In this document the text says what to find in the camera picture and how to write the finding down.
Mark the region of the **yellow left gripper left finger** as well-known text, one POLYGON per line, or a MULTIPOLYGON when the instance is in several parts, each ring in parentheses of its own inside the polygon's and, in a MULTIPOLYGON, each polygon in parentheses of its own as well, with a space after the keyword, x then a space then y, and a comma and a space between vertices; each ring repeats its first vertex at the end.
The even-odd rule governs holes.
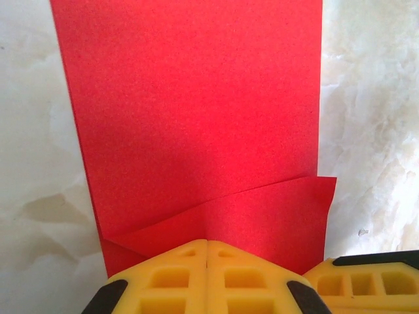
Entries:
POLYGON ((81 314, 206 314, 207 257, 199 239, 120 271, 81 314))

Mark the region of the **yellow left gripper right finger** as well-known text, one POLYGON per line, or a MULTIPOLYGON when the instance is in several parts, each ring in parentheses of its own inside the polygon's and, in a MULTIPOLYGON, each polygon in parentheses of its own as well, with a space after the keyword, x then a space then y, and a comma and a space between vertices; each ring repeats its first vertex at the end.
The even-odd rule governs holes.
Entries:
POLYGON ((208 314, 327 314, 303 276, 220 241, 208 242, 208 314))

